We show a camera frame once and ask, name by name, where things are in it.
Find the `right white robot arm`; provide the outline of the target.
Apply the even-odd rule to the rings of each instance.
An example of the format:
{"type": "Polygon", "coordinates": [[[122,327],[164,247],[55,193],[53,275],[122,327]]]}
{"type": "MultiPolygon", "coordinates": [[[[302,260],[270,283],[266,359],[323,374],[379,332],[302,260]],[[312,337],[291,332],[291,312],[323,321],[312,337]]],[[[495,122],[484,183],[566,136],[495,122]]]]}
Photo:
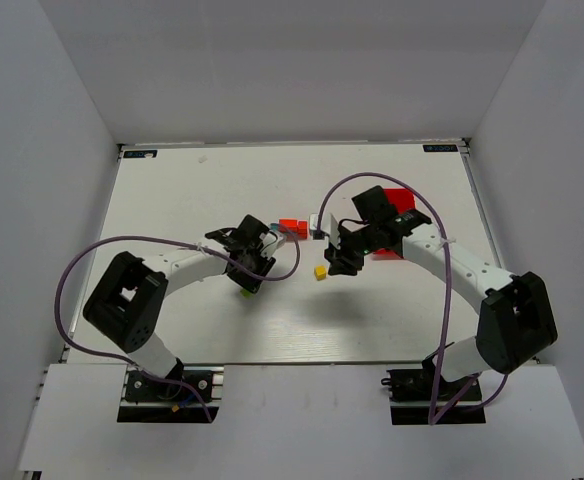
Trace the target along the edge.
{"type": "Polygon", "coordinates": [[[356,229],[320,214],[326,235],[324,257],[331,276],[355,276],[367,256],[388,250],[442,280],[477,313],[475,335],[447,345],[424,360],[431,379],[460,381],[488,370],[508,375],[558,339],[544,281],[535,273],[516,275],[470,253],[443,235],[426,214],[399,211],[379,186],[353,197],[356,229]]]}

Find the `small red cube block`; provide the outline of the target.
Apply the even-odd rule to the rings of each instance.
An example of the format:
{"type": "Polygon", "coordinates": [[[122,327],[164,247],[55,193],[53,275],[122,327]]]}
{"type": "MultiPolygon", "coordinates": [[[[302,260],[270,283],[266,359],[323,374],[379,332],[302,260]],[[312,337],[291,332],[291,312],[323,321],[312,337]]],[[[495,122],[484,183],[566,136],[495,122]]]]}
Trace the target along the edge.
{"type": "Polygon", "coordinates": [[[297,231],[298,232],[306,232],[308,228],[308,223],[305,220],[298,220],[297,221],[297,231]]]}

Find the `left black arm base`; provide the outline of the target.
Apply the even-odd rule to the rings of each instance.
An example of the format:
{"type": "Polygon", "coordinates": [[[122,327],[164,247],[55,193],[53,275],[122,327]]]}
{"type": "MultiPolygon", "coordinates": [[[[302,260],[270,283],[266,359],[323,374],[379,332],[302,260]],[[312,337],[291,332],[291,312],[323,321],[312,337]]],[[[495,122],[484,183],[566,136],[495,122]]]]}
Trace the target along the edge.
{"type": "MultiPolygon", "coordinates": [[[[218,414],[223,387],[223,367],[186,367],[182,381],[193,387],[205,402],[210,418],[218,414]]],[[[117,414],[118,423],[209,424],[196,396],[188,389],[150,380],[129,369],[117,414]]]]}

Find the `red arch wood block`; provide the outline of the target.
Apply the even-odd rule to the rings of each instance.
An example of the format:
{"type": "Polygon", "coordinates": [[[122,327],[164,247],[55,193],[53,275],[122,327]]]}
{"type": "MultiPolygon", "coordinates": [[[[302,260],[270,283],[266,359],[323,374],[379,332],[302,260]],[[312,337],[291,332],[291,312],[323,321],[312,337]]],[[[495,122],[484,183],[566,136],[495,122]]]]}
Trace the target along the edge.
{"type": "Polygon", "coordinates": [[[308,234],[305,230],[298,230],[292,233],[293,237],[298,240],[305,240],[308,238],[308,234]]]}

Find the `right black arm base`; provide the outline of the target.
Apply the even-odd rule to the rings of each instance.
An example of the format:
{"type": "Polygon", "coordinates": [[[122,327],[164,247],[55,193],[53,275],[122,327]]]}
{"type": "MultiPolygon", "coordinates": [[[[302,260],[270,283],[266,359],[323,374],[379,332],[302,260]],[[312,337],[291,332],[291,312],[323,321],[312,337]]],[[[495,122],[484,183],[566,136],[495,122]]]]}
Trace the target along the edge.
{"type": "MultiPolygon", "coordinates": [[[[381,379],[389,394],[393,426],[427,426],[431,381],[422,369],[391,369],[381,379]]],[[[437,422],[438,425],[479,425],[486,423],[482,391],[475,379],[464,395],[437,422]]]]}

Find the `yellow cube wood block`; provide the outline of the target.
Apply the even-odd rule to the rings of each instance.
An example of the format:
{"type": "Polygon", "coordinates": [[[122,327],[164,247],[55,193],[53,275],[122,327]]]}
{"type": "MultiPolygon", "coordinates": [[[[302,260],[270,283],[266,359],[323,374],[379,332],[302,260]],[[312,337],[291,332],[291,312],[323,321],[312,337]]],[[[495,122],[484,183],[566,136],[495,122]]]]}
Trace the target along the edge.
{"type": "Polygon", "coordinates": [[[324,280],[327,277],[327,269],[322,265],[316,266],[314,269],[314,276],[317,281],[324,280]]]}

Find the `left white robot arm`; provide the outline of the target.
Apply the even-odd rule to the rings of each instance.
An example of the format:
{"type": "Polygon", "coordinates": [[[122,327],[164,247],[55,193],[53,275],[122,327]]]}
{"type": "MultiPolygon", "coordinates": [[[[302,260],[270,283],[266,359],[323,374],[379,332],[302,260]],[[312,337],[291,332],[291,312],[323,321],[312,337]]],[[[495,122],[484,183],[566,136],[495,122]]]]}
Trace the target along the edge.
{"type": "Polygon", "coordinates": [[[89,296],[83,317],[141,369],[179,381],[183,364],[155,333],[166,297],[216,276],[256,293],[284,243],[282,234],[247,215],[236,228],[207,233],[194,249],[147,258],[121,252],[89,296]]]}

